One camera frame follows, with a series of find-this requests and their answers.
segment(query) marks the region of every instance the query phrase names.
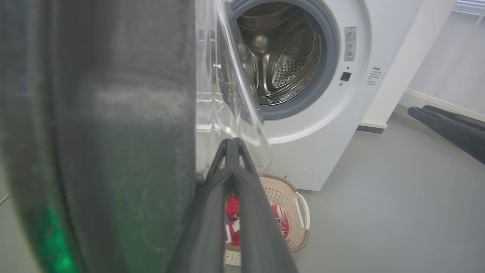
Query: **washing machine opening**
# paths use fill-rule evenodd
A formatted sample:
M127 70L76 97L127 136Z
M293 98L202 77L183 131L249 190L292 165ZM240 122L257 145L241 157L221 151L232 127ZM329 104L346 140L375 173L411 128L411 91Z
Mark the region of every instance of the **washing machine opening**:
M330 13L319 1L312 13L299 6L303 1L291 2L239 0L235 5L248 52L242 66L266 120L286 118L312 104L337 64L338 38Z

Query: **beige laundry basket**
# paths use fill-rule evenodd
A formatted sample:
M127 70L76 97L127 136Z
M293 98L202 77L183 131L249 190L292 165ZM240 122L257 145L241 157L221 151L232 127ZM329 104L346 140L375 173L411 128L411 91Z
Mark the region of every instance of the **beige laundry basket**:
M286 238L290 252L296 253L302 250L310 237L310 211L306 200L290 182L283 178L265 174L260 179L268 200L273 205L282 206L290 219L290 234ZM303 205L305 220L303 220L298 200ZM226 264L241 265L239 246L226 246Z

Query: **stainless steel drum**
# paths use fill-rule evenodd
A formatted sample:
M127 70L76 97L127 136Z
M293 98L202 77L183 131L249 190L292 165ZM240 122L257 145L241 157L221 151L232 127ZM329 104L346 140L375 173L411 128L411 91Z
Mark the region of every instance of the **stainless steel drum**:
M302 92L317 70L321 38L306 22L306 12L293 4L257 5L238 18L250 53L242 60L253 76L261 105L286 102Z

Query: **warning label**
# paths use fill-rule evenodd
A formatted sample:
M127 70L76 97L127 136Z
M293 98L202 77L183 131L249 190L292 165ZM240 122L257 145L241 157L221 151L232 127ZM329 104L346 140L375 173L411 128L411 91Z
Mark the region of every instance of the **warning label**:
M373 67L370 75L367 77L365 82L366 85L376 85L382 76L381 69L378 67Z
M357 28L345 28L345 62L353 61L356 57Z

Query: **gray rubber seal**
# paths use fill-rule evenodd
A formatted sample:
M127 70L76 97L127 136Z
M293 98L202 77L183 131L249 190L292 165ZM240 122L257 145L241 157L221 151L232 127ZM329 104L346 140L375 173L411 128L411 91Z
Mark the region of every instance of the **gray rubber seal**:
M231 6L235 16L239 17L250 8L268 2L274 1L235 0ZM265 120L284 119L309 107L327 89L339 59L339 35L335 21L327 7L320 0L284 0L283 2L297 5L315 18L314 21L309 20L307 24L320 34L322 54L315 75L300 94L280 104L261 106Z

